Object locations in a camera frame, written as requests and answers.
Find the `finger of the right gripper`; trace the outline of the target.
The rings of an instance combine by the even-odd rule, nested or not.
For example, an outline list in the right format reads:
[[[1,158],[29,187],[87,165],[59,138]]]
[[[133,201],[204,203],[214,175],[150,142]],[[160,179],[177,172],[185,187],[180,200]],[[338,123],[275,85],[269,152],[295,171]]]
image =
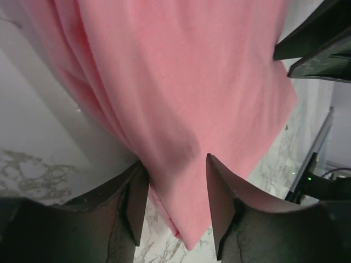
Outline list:
[[[290,78],[350,82],[350,35],[335,38],[295,62]]]
[[[274,50],[274,60],[301,58],[350,28],[350,1],[323,1]]]

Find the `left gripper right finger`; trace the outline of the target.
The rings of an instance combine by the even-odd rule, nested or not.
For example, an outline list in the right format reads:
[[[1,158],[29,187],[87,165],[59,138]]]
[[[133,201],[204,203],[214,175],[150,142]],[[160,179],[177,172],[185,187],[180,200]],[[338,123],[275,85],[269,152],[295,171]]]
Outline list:
[[[307,262],[301,206],[262,191],[211,154],[206,180],[218,260]]]

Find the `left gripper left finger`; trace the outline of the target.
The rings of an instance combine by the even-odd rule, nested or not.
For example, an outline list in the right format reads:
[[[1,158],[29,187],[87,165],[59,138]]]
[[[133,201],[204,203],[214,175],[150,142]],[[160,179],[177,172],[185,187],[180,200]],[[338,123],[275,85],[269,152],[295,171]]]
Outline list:
[[[149,175],[140,161],[65,203],[77,213],[69,262],[133,262],[140,245]]]

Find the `pink t shirt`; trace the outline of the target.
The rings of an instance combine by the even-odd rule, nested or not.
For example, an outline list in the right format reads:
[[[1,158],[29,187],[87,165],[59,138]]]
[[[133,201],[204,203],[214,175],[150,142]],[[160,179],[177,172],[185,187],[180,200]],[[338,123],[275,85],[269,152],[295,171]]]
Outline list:
[[[210,225],[206,156],[247,178],[297,97],[273,59],[288,1],[22,1],[67,91],[141,160],[192,249]]]

